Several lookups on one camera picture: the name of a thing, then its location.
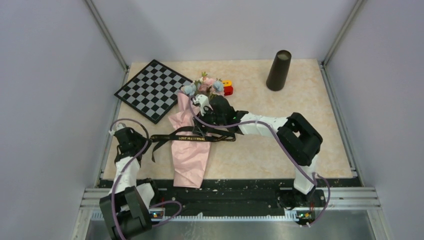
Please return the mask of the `black ribbon with gold lettering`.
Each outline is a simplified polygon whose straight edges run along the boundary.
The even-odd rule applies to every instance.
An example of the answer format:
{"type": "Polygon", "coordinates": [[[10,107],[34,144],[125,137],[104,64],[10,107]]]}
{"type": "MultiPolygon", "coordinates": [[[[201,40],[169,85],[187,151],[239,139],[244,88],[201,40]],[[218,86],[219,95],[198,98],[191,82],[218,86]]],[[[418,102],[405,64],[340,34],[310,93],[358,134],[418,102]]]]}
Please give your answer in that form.
{"type": "Polygon", "coordinates": [[[185,142],[234,142],[236,135],[230,131],[199,127],[199,126],[183,126],[170,134],[155,134],[150,137],[150,140],[156,145],[152,150],[151,160],[155,163],[154,152],[170,141],[185,141],[185,142]]]}

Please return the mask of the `pink flower bouquet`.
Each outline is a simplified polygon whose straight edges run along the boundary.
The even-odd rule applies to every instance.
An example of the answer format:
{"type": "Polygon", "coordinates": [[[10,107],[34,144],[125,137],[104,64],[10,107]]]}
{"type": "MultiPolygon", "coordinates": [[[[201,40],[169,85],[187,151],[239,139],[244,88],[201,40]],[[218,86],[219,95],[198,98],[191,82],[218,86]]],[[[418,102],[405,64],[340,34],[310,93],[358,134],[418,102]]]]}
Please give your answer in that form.
{"type": "MultiPolygon", "coordinates": [[[[224,95],[224,84],[220,79],[211,78],[206,72],[190,85],[183,86],[177,94],[178,112],[168,119],[175,130],[181,127],[194,125],[193,115],[189,110],[191,106],[197,114],[200,110],[195,107],[189,97],[198,94],[208,96],[210,99],[224,95]]],[[[202,141],[180,141],[171,143],[171,154],[174,167],[173,185],[183,188],[200,188],[202,185],[211,143],[202,141]]]]}

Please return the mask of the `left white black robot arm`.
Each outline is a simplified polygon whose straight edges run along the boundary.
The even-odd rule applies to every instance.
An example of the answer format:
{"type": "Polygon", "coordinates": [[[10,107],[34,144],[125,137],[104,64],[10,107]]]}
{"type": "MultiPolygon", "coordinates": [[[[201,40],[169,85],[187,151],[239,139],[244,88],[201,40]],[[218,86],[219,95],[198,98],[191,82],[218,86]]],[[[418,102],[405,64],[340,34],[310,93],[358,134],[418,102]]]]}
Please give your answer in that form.
{"type": "Polygon", "coordinates": [[[152,229],[149,207],[160,202],[160,193],[148,179],[137,189],[137,174],[142,155],[151,145],[146,137],[131,127],[121,125],[113,136],[118,141],[114,163],[116,175],[108,195],[99,200],[109,237],[112,240],[129,240],[152,229]]]}

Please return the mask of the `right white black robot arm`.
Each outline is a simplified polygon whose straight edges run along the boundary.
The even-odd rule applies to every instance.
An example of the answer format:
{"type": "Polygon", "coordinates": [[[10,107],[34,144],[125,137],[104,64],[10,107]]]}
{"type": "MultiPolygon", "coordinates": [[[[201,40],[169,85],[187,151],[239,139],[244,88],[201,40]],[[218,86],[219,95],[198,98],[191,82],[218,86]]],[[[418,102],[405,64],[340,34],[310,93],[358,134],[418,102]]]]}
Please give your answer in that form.
{"type": "Polygon", "coordinates": [[[323,143],[322,136],[305,119],[294,112],[288,117],[268,117],[245,110],[235,110],[223,96],[209,99],[198,94],[189,98],[189,110],[199,107],[193,121],[201,134],[226,129],[231,134],[274,138],[295,167],[293,200],[307,206],[314,198],[317,185],[316,164],[323,143]]]}

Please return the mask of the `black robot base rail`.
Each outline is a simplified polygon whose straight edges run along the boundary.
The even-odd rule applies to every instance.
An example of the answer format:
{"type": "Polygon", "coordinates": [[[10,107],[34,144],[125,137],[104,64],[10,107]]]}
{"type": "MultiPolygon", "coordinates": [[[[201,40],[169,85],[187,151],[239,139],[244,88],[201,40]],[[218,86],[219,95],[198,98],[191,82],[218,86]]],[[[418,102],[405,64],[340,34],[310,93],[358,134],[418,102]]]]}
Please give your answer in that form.
{"type": "Polygon", "coordinates": [[[282,216],[289,210],[317,210],[325,205],[327,186],[318,180],[308,195],[294,189],[292,179],[212,179],[200,188],[176,187],[171,180],[152,180],[154,196],[150,207],[161,204],[171,216],[259,217],[282,216]]]}

